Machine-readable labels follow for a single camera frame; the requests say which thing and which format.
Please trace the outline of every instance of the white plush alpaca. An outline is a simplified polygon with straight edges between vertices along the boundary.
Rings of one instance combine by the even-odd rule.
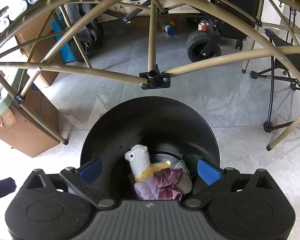
[[[135,178],[139,178],[141,174],[150,167],[150,157],[148,147],[140,144],[132,147],[124,158],[130,162],[130,167]]]

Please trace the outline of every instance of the cardboard box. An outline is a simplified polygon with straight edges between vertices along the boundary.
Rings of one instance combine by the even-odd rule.
[[[40,15],[39,17],[37,17],[36,19],[28,23],[25,27],[23,27],[15,35],[18,44],[35,39],[38,36],[39,31],[42,28],[43,23],[46,21],[49,13],[50,12]],[[42,35],[45,35],[51,31],[52,31],[51,24],[47,24],[47,27],[45,28]],[[55,43],[56,40],[54,37],[45,39],[43,41],[39,41],[35,46],[35,50],[31,62],[40,62]],[[32,45],[27,45],[21,49],[21,52],[28,57],[31,48]],[[51,60],[51,63],[63,64],[63,60],[59,52]],[[58,72],[42,71],[40,75],[37,77],[38,81],[40,82],[40,87],[43,88],[43,87],[51,86],[57,75]]]
[[[26,94],[24,104],[55,131],[59,130],[58,110],[34,84]],[[14,102],[0,117],[0,139],[30,157],[60,143]]]

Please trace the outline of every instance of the toy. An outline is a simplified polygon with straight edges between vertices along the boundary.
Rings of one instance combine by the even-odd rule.
[[[141,182],[153,175],[154,172],[169,168],[170,164],[167,162],[150,163],[148,147],[140,144],[132,147],[124,158],[130,162],[130,167],[136,182]]]

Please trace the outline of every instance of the black plastic base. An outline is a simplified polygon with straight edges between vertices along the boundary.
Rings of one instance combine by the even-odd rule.
[[[257,74],[257,72],[255,71],[250,71],[250,77],[253,79],[257,79],[257,77],[255,77],[254,75]]]
[[[265,122],[263,123],[263,130],[264,130],[265,132],[272,132],[272,131],[273,131],[272,127],[273,127],[273,125],[272,125],[271,122],[268,123],[268,121],[265,121]]]
[[[157,65],[156,68],[157,68],[156,70],[139,73],[140,77],[148,79],[147,84],[141,86],[143,90],[170,87],[171,79],[169,73],[160,73]]]

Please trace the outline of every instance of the black folding chair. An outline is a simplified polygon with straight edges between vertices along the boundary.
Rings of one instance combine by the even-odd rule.
[[[269,40],[271,41],[271,43],[274,43],[276,47],[291,45],[287,41],[284,41],[281,38],[279,38],[277,35],[275,35],[273,31],[271,31],[269,29],[265,29],[265,32],[266,32],[267,37],[269,37]],[[292,64],[300,72],[300,54],[290,54],[290,55],[287,55],[286,57],[292,62]],[[288,77],[275,76],[274,70],[278,69],[278,68],[283,69],[283,74],[285,74],[285,75],[287,74]],[[271,71],[271,75],[264,75],[265,73],[267,73],[269,71]],[[289,71],[282,65],[282,63],[277,58],[274,60],[273,56],[271,57],[271,68],[260,71],[258,73],[255,71],[251,71],[250,77],[253,79],[257,79],[257,78],[271,79],[271,91],[270,91],[268,119],[263,124],[263,129],[265,130],[265,132],[272,132],[273,130],[289,126],[292,122],[287,122],[287,123],[279,124],[279,125],[275,125],[275,126],[273,126],[271,123],[271,113],[272,113],[272,105],[273,105],[273,99],[274,99],[274,80],[282,80],[282,81],[290,82],[290,87],[294,91],[300,90],[299,81],[296,78],[292,78],[290,76]]]

